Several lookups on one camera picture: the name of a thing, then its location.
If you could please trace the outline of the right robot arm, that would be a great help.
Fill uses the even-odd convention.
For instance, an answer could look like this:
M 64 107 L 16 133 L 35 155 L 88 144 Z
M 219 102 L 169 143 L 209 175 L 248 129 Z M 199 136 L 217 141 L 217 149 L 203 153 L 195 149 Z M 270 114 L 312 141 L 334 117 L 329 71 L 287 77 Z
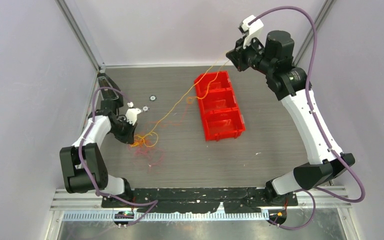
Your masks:
M 292 117 L 307 153 L 307 163 L 266 182 L 264 194 L 271 205 L 279 205 L 289 193 L 310 190 L 341 175 L 346 168 L 338 157 L 348 166 L 355 163 L 354 156 L 343 153 L 328 130 L 320 132 L 319 126 L 325 123 L 313 117 L 318 107 L 313 91 L 306 92 L 307 73 L 293 64 L 294 44 L 283 30 L 269 32 L 265 44 L 244 32 L 226 53 L 238 71 L 252 68 L 265 75 L 268 88 Z

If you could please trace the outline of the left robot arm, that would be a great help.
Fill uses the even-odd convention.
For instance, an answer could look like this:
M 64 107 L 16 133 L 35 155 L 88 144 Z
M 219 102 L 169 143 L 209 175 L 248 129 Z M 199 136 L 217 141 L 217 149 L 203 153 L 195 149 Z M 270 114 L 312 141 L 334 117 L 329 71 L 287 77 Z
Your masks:
M 134 199 L 127 179 L 109 174 L 100 147 L 108 134 L 123 144 L 132 145 L 138 116 L 142 112 L 127 104 L 125 114 L 118 116 L 118 109 L 99 109 L 88 118 L 81 136 L 59 152 L 64 187 L 70 194 L 95 190 L 97 194 L 110 197 L 121 207 L 128 207 Z

